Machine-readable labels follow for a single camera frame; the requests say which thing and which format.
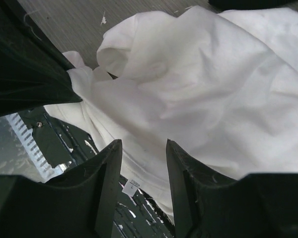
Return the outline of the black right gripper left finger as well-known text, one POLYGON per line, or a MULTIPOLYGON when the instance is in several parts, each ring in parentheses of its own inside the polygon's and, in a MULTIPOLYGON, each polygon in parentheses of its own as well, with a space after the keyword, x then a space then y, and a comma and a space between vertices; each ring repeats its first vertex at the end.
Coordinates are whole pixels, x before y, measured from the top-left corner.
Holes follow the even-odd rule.
POLYGON ((109 238, 122 141, 46 183, 0 175, 0 238, 109 238))

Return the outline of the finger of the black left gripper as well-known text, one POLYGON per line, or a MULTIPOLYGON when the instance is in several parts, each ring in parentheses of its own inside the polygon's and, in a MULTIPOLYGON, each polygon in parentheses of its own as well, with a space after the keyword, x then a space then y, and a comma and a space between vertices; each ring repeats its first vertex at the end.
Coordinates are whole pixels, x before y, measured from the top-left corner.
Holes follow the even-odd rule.
POLYGON ((77 103, 74 66, 16 0, 0 0, 0 117, 44 105, 77 103))

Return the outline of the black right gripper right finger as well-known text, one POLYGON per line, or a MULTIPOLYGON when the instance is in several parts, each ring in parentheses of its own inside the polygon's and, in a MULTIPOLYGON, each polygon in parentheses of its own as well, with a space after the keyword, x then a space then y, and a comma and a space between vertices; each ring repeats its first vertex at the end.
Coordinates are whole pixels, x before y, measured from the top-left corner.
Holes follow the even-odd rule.
POLYGON ((298 238, 298 174, 226 177, 166 143, 178 238, 298 238))

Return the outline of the white t-shirt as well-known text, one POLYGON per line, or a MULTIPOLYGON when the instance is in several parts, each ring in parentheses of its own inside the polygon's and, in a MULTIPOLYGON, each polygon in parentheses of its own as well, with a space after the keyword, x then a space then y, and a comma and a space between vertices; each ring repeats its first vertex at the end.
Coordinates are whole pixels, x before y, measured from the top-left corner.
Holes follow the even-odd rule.
POLYGON ((104 34, 97 68, 78 52, 65 57, 81 102, 45 110, 89 133, 99 150, 121 139, 121 175, 170 219, 168 139, 232 179, 298 172, 294 10, 138 13, 104 34))

